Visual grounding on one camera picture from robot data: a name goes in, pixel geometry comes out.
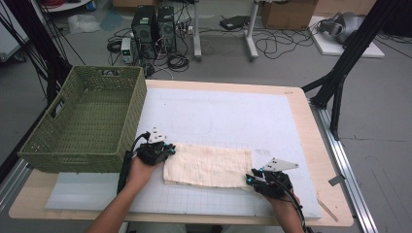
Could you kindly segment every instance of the computer tower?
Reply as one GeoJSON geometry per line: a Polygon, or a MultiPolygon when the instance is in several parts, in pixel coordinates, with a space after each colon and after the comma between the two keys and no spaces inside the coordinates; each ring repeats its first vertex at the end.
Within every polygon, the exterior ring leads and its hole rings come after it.
{"type": "Polygon", "coordinates": [[[131,23],[139,58],[154,59],[160,50],[155,6],[138,6],[131,23]]]}
{"type": "Polygon", "coordinates": [[[176,52],[176,31],[173,7],[161,7],[158,9],[157,23],[161,39],[162,52],[176,52]]]}

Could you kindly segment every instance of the human hand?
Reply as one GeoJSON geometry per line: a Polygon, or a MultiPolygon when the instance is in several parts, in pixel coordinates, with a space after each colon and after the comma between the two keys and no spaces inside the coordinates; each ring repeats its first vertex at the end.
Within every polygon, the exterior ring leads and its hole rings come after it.
{"type": "Polygon", "coordinates": [[[140,158],[133,157],[130,162],[130,170],[127,176],[126,187],[132,188],[136,193],[148,183],[153,171],[163,163],[150,166],[143,163],[140,158]]]}

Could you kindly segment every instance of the desk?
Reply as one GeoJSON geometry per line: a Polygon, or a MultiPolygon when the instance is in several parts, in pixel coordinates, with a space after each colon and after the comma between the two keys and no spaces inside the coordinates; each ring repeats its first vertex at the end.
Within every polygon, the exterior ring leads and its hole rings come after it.
{"type": "MultiPolygon", "coordinates": [[[[253,0],[249,28],[248,30],[245,30],[245,39],[246,39],[246,43],[248,45],[249,51],[251,53],[251,61],[258,58],[258,51],[255,46],[254,39],[252,38],[252,33],[254,32],[255,20],[257,18],[257,13],[258,13],[258,3],[260,1],[284,2],[284,0],[253,0]]],[[[198,11],[199,2],[200,0],[194,0],[193,51],[194,51],[194,59],[196,61],[201,61],[201,57],[202,57],[202,49],[200,47],[200,35],[199,35],[199,11],[198,11]]]]}
{"type": "MultiPolygon", "coordinates": [[[[323,212],[320,219],[308,219],[309,226],[350,226],[352,214],[340,185],[331,186],[327,181],[334,178],[324,141],[314,120],[303,91],[298,87],[246,85],[229,83],[191,83],[169,81],[147,81],[148,87],[193,90],[217,90],[285,95],[292,109],[302,149],[316,188],[323,212]]],[[[57,174],[34,170],[17,196],[9,211],[10,217],[36,219],[95,219],[99,212],[52,211],[45,206],[56,182],[57,174]]],[[[130,213],[126,221],[185,222],[207,224],[277,224],[270,217],[248,216],[188,216],[168,214],[130,213]]]]}

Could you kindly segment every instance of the cloth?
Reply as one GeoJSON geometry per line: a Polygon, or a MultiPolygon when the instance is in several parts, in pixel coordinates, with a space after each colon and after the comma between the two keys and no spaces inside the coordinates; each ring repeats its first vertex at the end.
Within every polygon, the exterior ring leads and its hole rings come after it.
{"type": "Polygon", "coordinates": [[[250,174],[250,150],[220,149],[175,144],[163,170],[166,183],[187,183],[207,187],[247,188],[245,174],[250,174]]]}

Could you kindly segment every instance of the metal stand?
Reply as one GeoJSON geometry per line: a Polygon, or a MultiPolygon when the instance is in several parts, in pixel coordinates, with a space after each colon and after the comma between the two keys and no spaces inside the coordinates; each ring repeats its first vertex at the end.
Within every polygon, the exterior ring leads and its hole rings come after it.
{"type": "Polygon", "coordinates": [[[403,0],[378,0],[333,69],[326,76],[302,87],[303,91],[307,92],[322,86],[317,95],[311,98],[311,103],[320,109],[325,109],[327,102],[333,96],[330,130],[335,140],[339,140],[338,122],[345,79],[361,58],[361,55],[369,47],[369,44],[378,34],[388,17],[402,1],[403,0]]]}
{"type": "Polygon", "coordinates": [[[252,5],[249,29],[245,30],[246,42],[248,44],[249,51],[251,52],[251,61],[258,58],[258,51],[255,46],[254,39],[252,38],[252,33],[254,32],[254,27],[255,27],[255,20],[257,19],[258,3],[259,3],[259,0],[254,0],[253,5],[252,5]]]}
{"type": "Polygon", "coordinates": [[[202,60],[202,48],[200,47],[200,36],[199,36],[199,1],[194,0],[194,28],[193,28],[193,49],[194,49],[194,59],[196,61],[202,60]]]}

